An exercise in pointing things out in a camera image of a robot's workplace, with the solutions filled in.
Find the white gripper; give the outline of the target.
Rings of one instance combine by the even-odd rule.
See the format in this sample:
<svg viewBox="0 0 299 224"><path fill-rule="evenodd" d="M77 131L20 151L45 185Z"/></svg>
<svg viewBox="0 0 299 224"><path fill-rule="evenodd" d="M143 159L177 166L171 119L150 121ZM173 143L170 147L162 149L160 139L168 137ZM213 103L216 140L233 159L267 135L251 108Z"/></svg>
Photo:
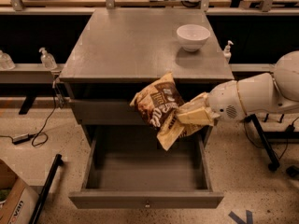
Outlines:
<svg viewBox="0 0 299 224"><path fill-rule="evenodd" d="M207 98L211 108L206 107ZM235 80L221 83L209 94L207 92L198 94L185 104L185 108L191 111L179 110L176 114L182 124L213 126L214 120L220 116L226 121L240 121L246 116Z"/></svg>

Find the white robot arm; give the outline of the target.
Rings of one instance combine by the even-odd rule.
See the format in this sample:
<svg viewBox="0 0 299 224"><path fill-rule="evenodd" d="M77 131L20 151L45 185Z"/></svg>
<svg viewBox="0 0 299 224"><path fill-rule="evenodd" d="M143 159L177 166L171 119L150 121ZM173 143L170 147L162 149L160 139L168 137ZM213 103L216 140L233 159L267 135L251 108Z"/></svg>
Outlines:
<svg viewBox="0 0 299 224"><path fill-rule="evenodd" d="M231 80L203 92L181 106L183 124L211 125L215 119L240 121L257 113L297 113L299 109L299 51L282 56L271 73Z"/></svg>

